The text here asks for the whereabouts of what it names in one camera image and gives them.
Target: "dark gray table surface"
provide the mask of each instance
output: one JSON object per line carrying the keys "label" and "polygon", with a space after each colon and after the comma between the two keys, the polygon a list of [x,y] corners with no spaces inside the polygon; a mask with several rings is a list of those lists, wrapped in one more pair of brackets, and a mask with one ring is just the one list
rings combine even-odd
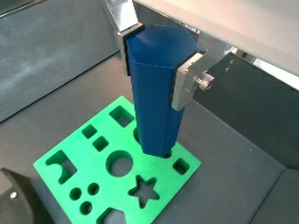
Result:
{"label": "dark gray table surface", "polygon": [[[70,222],[33,162],[120,95],[132,101],[114,55],[0,123],[0,167],[29,177],[58,224]],[[249,223],[284,167],[196,101],[177,140],[201,166],[154,223]],[[0,193],[6,187],[0,177]]]}

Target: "circular hole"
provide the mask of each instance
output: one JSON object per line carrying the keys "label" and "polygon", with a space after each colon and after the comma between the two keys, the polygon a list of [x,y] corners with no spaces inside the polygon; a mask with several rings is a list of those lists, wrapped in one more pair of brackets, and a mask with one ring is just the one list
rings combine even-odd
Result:
{"label": "circular hole", "polygon": [[81,190],[74,187],[70,191],[69,191],[69,197],[73,199],[73,200],[77,200],[80,198],[80,195],[81,195]]}
{"label": "circular hole", "polygon": [[92,210],[90,203],[88,201],[82,202],[80,204],[78,210],[80,210],[81,214],[84,214],[84,215],[89,214],[90,210]]}
{"label": "circular hole", "polygon": [[98,193],[98,184],[92,183],[88,185],[88,194],[96,195]]}
{"label": "circular hole", "polygon": [[137,130],[136,130],[136,128],[134,128],[134,130],[133,130],[133,136],[134,136],[134,140],[138,142],[138,137],[137,137]]}
{"label": "circular hole", "polygon": [[162,158],[169,158],[172,156],[172,152],[168,151]]}
{"label": "circular hole", "polygon": [[106,171],[114,177],[124,177],[133,166],[130,155],[122,151],[113,151],[106,157]]}

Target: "silver screw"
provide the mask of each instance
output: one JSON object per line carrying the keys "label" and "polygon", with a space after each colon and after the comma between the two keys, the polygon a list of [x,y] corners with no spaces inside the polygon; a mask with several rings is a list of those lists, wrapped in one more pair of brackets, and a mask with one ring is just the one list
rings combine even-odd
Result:
{"label": "silver screw", "polygon": [[10,193],[10,199],[14,199],[16,196],[17,196],[17,193],[16,193],[16,192],[12,192],[12,193]]}
{"label": "silver screw", "polygon": [[194,81],[196,87],[202,91],[208,90],[210,88],[213,80],[214,78],[209,74],[206,74],[205,72],[201,73]]}

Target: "green shape sorter board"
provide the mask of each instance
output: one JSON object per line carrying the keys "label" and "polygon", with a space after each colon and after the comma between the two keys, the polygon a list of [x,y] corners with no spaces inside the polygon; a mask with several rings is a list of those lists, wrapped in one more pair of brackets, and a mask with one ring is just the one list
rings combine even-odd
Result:
{"label": "green shape sorter board", "polygon": [[[128,164],[122,170],[121,159]],[[117,210],[124,213],[126,224],[148,224],[200,164],[178,143],[166,158],[142,153],[136,138],[134,107],[121,96],[33,167],[72,223],[102,223]],[[153,187],[144,204],[137,195],[141,182]]]}

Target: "metal bracket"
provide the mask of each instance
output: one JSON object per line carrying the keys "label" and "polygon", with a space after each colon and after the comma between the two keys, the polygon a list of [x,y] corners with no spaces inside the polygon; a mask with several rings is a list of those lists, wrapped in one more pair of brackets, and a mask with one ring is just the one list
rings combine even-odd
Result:
{"label": "metal bracket", "polygon": [[197,38],[197,46],[200,52],[182,62],[174,73],[172,108],[177,111],[192,99],[196,88],[202,91],[210,88],[213,77],[206,71],[232,50],[230,45],[202,32]]}
{"label": "metal bracket", "polygon": [[126,63],[126,39],[144,29],[137,23],[132,0],[101,0],[106,17],[116,31],[116,44],[120,50],[124,74],[129,76]]}

